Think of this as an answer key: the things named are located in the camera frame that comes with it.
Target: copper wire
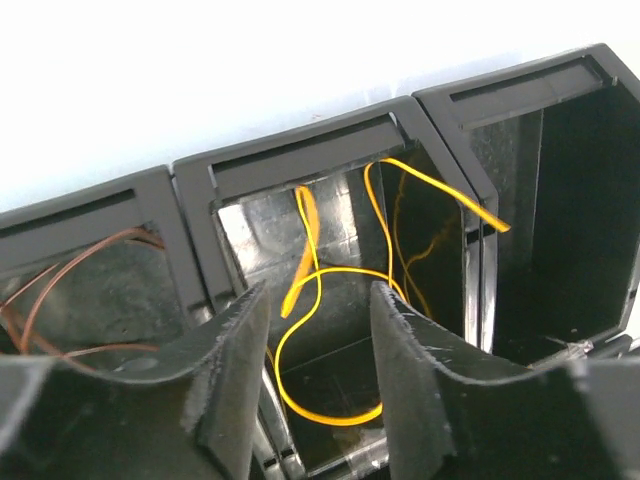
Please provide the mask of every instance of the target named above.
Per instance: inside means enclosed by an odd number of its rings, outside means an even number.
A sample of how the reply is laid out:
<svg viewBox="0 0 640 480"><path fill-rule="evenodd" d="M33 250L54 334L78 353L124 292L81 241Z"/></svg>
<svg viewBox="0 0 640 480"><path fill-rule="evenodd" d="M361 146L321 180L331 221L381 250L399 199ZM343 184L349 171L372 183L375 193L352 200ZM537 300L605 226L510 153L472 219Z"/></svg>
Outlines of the copper wire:
<svg viewBox="0 0 640 480"><path fill-rule="evenodd" d="M74 350L71 352L63 352L62 350L51 344L49 341L47 341L34 329L35 319L38 311L40 310L49 292L58 284L58 282L60 282L60 280L62 280L64 276L68 274L73 268L75 268L77 265L79 265L81 262L92 256L93 254L122 240L129 244L142 245L164 251L164 244L156 235L149 233L148 231L139 227L129 228L94 244L84 252L77 255L71 261L69 261L64 267L62 267L42 289L42 291L38 295L38 298L31 307L31 311L29 312L29 316L26 321L23 319L22 315L10 304L15 301L20 295L26 292L29 288L31 288L36 282L42 279L45 275L56 269L59 264L51 265L50 267L45 268L24 285L22 285L18 290L12 293L5 301L0 302L0 315L2 315L7 321L7 334L9 335L9 338L18 349L20 354L29 354L29 344L34 343L43 352L49 355L59 357L64 361L71 363L83 370L94 370L92 367L89 367L88 365L75 360L73 357L113 350L138 350L149 352L158 349L158 347L153 345L114 343L100 345L97 347L84 348L81 350Z"/></svg>

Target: white wall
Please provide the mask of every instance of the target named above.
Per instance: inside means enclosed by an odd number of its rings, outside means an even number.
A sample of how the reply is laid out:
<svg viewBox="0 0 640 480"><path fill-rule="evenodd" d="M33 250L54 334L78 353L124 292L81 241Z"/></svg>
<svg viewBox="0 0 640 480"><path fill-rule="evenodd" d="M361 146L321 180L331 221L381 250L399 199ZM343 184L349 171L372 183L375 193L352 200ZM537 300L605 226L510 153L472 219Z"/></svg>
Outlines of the white wall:
<svg viewBox="0 0 640 480"><path fill-rule="evenodd" d="M375 3L2 2L0 212L586 43L640 75L624 2Z"/></svg>

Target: black plastic frame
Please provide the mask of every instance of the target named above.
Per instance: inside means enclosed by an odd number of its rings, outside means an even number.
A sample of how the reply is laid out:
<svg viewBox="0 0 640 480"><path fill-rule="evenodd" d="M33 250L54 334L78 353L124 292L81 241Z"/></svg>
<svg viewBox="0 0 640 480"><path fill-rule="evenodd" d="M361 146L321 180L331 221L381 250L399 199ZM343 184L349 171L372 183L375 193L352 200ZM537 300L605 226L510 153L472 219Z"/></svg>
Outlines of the black plastic frame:
<svg viewBox="0 0 640 480"><path fill-rule="evenodd" d="M438 132L411 97L177 161L173 166L177 189L214 309L223 308L222 302L216 305L216 299L234 292L234 284L211 220L212 205L300 181L363 158L382 158L383 152L412 141L420 142L446 183L477 198ZM497 209L497 203L486 203L492 210ZM466 210L463 212L463 227L467 238L472 239L467 245L464 288L469 295L464 305L465 321L477 325L480 221Z"/></svg>
<svg viewBox="0 0 640 480"><path fill-rule="evenodd" d="M0 215L0 275L9 276L131 227L153 222L190 326L209 304L167 167L143 170Z"/></svg>
<svg viewBox="0 0 640 480"><path fill-rule="evenodd" d="M622 84L640 103L640 82L605 44L570 51L470 79L414 92L458 165L485 205L495 204L497 190L483 171L462 132L524 115L567 100ZM497 235L483 238L484 298L495 299ZM640 232L627 301L619 328L602 332L594 341L623 331L629 321L640 282Z"/></svg>

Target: compartment opening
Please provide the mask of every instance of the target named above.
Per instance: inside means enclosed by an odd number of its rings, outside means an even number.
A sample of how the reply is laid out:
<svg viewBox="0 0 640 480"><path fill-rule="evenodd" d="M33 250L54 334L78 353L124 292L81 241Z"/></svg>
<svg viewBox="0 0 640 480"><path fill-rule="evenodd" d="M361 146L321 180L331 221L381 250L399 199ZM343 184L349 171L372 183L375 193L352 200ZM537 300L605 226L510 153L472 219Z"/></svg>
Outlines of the compartment opening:
<svg viewBox="0 0 640 480"><path fill-rule="evenodd" d="M493 353L529 364L619 328L640 232L640 109L622 86L464 132L512 225Z"/></svg>
<svg viewBox="0 0 640 480"><path fill-rule="evenodd" d="M183 335L187 322L162 240L152 224L136 231L141 235L128 235L97 251L59 279L37 312L28 353L53 354L54 347L59 352L75 352L70 361L76 366L111 371ZM21 338L43 289L89 247L42 259L4 277L0 273L3 353L20 353L9 332L13 329ZM5 304L14 292L46 270L24 293Z"/></svg>
<svg viewBox="0 0 640 480"><path fill-rule="evenodd" d="M441 179L425 149L416 143L299 181L311 191L318 210L320 268L354 266L386 274L387 244L364 184L365 165L384 156ZM460 206L391 165L375 164L371 180L392 237L394 279L418 310L462 335L465 236ZM268 347L272 353L289 327L314 304L317 292L315 281L307 283L291 315L280 317L307 242L295 186L294 182L234 199L212 214L237 284L236 294L263 279L270 286ZM323 275L318 311L286 343L281 358L283 383L306 409L347 417L365 413L380 401L369 320L369 291L375 280L380 279L359 273ZM329 466L331 471L342 471L347 468L347 455L384 439L380 417L355 427L314 423L288 407L286 417L309 472Z"/></svg>

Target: thin wire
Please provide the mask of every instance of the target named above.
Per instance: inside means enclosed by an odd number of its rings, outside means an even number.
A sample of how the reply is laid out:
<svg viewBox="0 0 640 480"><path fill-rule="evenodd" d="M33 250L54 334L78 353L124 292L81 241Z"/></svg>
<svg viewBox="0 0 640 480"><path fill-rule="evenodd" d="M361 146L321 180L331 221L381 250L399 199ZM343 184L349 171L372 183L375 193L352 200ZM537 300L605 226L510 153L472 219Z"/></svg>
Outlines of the thin wire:
<svg viewBox="0 0 640 480"><path fill-rule="evenodd" d="M44 302L45 298L47 297L47 295L49 294L49 292L51 291L51 289L53 287L56 286L56 284L69 272L71 271L73 268L75 268L77 265L79 265L80 263L82 263L84 260L86 260L87 258L89 258L90 256L94 255L95 253L99 252L100 250L107 248L121 240L127 240L127 239L142 239L145 240L148 243L151 244L158 244L157 241L157 237L153 234L150 234L149 232L147 232L146 230L143 230L142 228L129 228L127 230L123 230L122 232L116 233L96 244L94 244L93 246L89 247L87 250L85 250L84 252L82 252L81 254L79 254L77 257L75 257L74 259L72 259L69 263L67 263L64 267L62 267L54 276L51 280L49 280L49 282L47 283L47 285L42 289L42 291L40 292L40 294L38 295L38 298L36 299L36 301L34 302L33 306L31 307L31 311L29 312L29 316L27 317L27 321L25 322L25 326L24 326L24 330L22 332L22 338L20 339L20 345L18 347L18 350L23 353L23 354L27 354L29 353L29 339L30 336L32 334L32 330L33 330L33 326L35 324L35 320L36 320L36 315L38 314L40 307L42 306L42 303Z"/></svg>
<svg viewBox="0 0 640 480"><path fill-rule="evenodd" d="M409 285L411 285L411 288L413 288L413 291L418 297L418 301L422 305L425 315L433 319L433 315L431 313L431 309L429 308L429 304L427 303L426 298L424 298L424 295L422 294L422 292L414 282L413 278L409 274L409 268L407 267L407 263L404 261L404 256L402 255L402 249L400 248L400 241L398 240L398 215L400 212L400 200L404 196L403 188L404 188L404 183L406 179L407 179L407 172L403 171L402 175L400 176L400 184L398 185L398 195L396 195L396 199L393 205L393 243L396 246L396 252L398 252L398 260L400 260L400 265L402 265L402 270L404 271L403 287L404 287L405 293L407 294L407 297L409 296L409 291L407 289L407 279L408 279Z"/></svg>
<svg viewBox="0 0 640 480"><path fill-rule="evenodd" d="M143 230L140 228L134 228L134 229L126 230L124 232L117 233L103 240L102 242L99 242L99 244L96 244L93 247L89 248L83 254L80 254L78 257L76 257L71 262L69 262L69 264L64 268L65 271L62 272L61 270L60 272L58 272L56 276L54 276L54 278L49 282L47 286L50 288L47 289L44 295L42 295L42 292L41 292L41 297L44 299L46 297L46 294L50 291L50 289L53 288L53 286L55 286L55 284L60 279L62 279L64 275L68 273L69 270L71 270L71 268L73 268L75 265L80 263L85 258L88 258L93 253L96 253L97 251L101 250L102 248L106 248L107 246L112 245L113 243L118 241L119 239L125 238L127 235L133 236L132 239L126 240L127 243L139 244L146 247L155 248L161 251L164 250L164 244L162 243L162 241L157 236L147 232L146 230ZM33 342L36 345L38 345L38 347L40 347L40 349L45 353L60 357L62 360L68 363L71 363L78 368L81 368L84 370L90 370L90 371L94 369L81 362L73 360L72 357L89 355L92 353L98 353L102 351L111 351L111 350L143 350L143 351L157 350L158 347L153 345L120 343L120 344L101 345L101 346L82 349L82 350L74 350L72 352L63 352L57 347L55 347L54 345L52 345L50 342L48 342L40 334L35 332L35 330L33 329L33 324L31 325L31 329L29 332L23 331L22 336L20 336L19 330L21 327L23 327L26 330L27 322L24 321L24 319L22 318L22 315L20 315L18 311L12 308L10 304L13 301L15 301L16 298L22 295L27 289L31 288L36 282L38 282L38 280L40 280L42 277L44 277L45 275L53 271L57 266L58 264L45 268L40 273L38 273L33 278L31 278L27 283L21 286L18 290L12 293L5 301L0 303L0 315L5 317L5 319L7 320L7 333L9 334L11 341L14 343L15 347L20 351L21 354L28 353L28 349L24 349L24 350L21 349L22 343L25 340L25 333L27 333L26 335L27 346L29 342Z"/></svg>
<svg viewBox="0 0 640 480"><path fill-rule="evenodd" d="M298 195L301 195L304 200L307 214L309 215L311 238L313 239L313 244L317 245L318 235L320 234L320 220L318 218L318 208L316 207L315 199L311 194L311 190L309 190L308 187L305 187L303 185L299 186L296 189L296 201L297 201ZM294 288L293 285L295 285L296 282L300 281L301 278L304 278L305 275L309 273L309 269L311 268L312 262L313 262L313 252L311 251L311 243L305 242L302 259L298 264L298 270L296 271L296 274L293 277L293 282L291 282L292 286L289 288L289 292L293 296L293 301L291 302L290 305L287 306L290 308L285 308L285 305L283 304L282 310L280 311L280 316L282 318L287 318L289 316L289 314L291 313L291 310L293 309L295 303L298 300L298 297L300 296L301 289Z"/></svg>
<svg viewBox="0 0 640 480"><path fill-rule="evenodd" d="M448 221L444 228L435 236L433 237L433 240L431 240L431 243L429 243L429 246L422 252L420 253L416 253L415 255L411 256L409 258L409 261L407 261L406 264L406 272L405 272L405 276L403 278L403 288L405 289L405 291L407 290L407 279L411 282L413 282L413 279L411 278L411 276L409 275L409 269L411 268L411 265L413 265L415 262L419 261L419 260L423 260L425 258L427 258L429 255L431 255L431 253L433 252L433 250L438 246L438 244L440 243L440 241L447 235L449 229L451 228L451 222ZM433 319L432 315L430 312L425 311L425 314Z"/></svg>
<svg viewBox="0 0 640 480"><path fill-rule="evenodd" d="M158 347L155 345L143 345L140 343L110 343L108 345L100 345L98 347L83 348L81 350L73 350L72 352L66 352L62 356L68 357L80 357L82 355L90 355L92 353L108 352L111 350L142 350L144 352L157 352Z"/></svg>
<svg viewBox="0 0 640 480"><path fill-rule="evenodd" d="M378 221L380 222L380 226L382 227L382 231L384 232L384 238L387 242L387 255L389 257L389 286L391 286L391 282L393 280L393 247L391 245L391 235L389 234L389 227L387 227L387 222L382 215L382 211L380 210L380 206L376 201L376 196L373 193L373 187L371 186L371 178L369 176L369 171L373 163L368 164L364 169L364 186L367 189L367 195L369 195L369 200L371 201L371 206L373 207L373 211L376 212L376 217L378 217Z"/></svg>
<svg viewBox="0 0 640 480"><path fill-rule="evenodd" d="M313 307L300 320L295 322L285 332L285 334L280 339L280 342L278 343L278 347L276 349L275 362L274 362L274 371L276 376L276 383L278 386L278 392L280 393L280 396L284 400L284 402L294 412L306 418L307 420L311 420L316 423L335 426L335 427L349 427L349 426L361 425L363 423L369 422L374 418L380 416L380 414L382 413L382 403L379 403L375 408L373 408L372 410L366 413L350 416L350 417L334 417L329 415L321 415L321 414L312 412L310 410L307 410L303 406L296 403L289 396L286 389L284 388L281 374L280 374L280 356L282 354L282 349L286 344L287 340L289 339L289 337L291 337L291 335L293 335L302 325L304 325L318 310L318 307L320 305L320 301L322 298L322 285L320 282L320 277L326 273L345 273L346 272L346 273L361 273L366 275L373 275L378 278L389 280L393 288L399 291L403 299L405 299L405 296L400 290L400 287L397 284L397 282L395 282L393 279L389 279L388 275L385 275L384 273L381 273L381 272L376 272L374 270L368 270L368 269L359 268L359 267L330 267L330 268L320 269L318 264L317 254L316 254L316 242L312 238L311 226L309 225L309 221L307 220L307 216L305 214L305 208L303 207L303 194L299 189L296 189L296 200L298 201L298 209L300 211L300 217L302 219L302 223L304 224L305 231L307 232L307 240L310 245L310 250L312 253L312 257L314 259L314 265L315 265L316 271L294 282L291 289L289 290L289 292L287 293L287 295L283 300L282 311L290 312L293 310L293 307L295 306L295 303L298 298L297 295L294 294L294 292L296 291L296 289L301 289L306 283L308 283L314 278L317 278L318 280L318 293L316 295L316 301Z"/></svg>
<svg viewBox="0 0 640 480"><path fill-rule="evenodd" d="M380 163L388 163L388 164L391 164L391 165L395 165L396 167L401 168L402 170L407 172L408 174L413 175L416 178L419 178L423 182L426 182L429 185L432 185L432 186L436 187L437 189L442 190L445 193L448 193L453 198L455 198L460 203L462 203L464 206L466 206L469 210L471 210L476 215L478 215L480 218L482 218L489 225L494 227L498 232L505 233L505 232L508 232L511 229L511 226L509 224L507 224L506 222L503 222L498 217L496 217L494 214L492 214L488 210L482 208L476 202L471 200L464 193L456 190L453 187L450 187L446 183L443 183L443 182L441 182L439 180L436 180L435 178L430 177L429 175L425 175L424 173L416 170L415 168L410 167L409 165L407 165L405 163L402 163L400 160L397 160L397 159L392 158L392 157L383 158L383 159L381 159L379 161L380 161ZM367 193L369 193L369 198L373 199L372 201L375 201L375 196L373 196L373 192L369 191L369 189L367 189Z"/></svg>
<svg viewBox="0 0 640 480"><path fill-rule="evenodd" d="M382 278L383 280L387 280L389 278L386 273L376 272L375 270L369 270L368 268L360 268L360 267L329 267L329 268L322 268L322 269L317 270L317 271L315 271L313 273L310 273L309 275L307 275L306 277L304 277L302 280L300 280L299 282L295 283L294 285L296 287L302 287L303 285L307 284L308 282L310 282L314 278L319 278L322 275L326 275L327 273L362 273L364 275L371 275L373 277ZM398 295L400 295L400 298L402 298L402 300L404 300L406 302L407 301L407 297L402 292L402 289L400 288L400 285L398 285L398 282L396 282L395 280L392 280L392 285L391 286L392 286L392 288L394 290L396 290L398 292ZM284 297L284 301L285 302L289 301L288 296Z"/></svg>

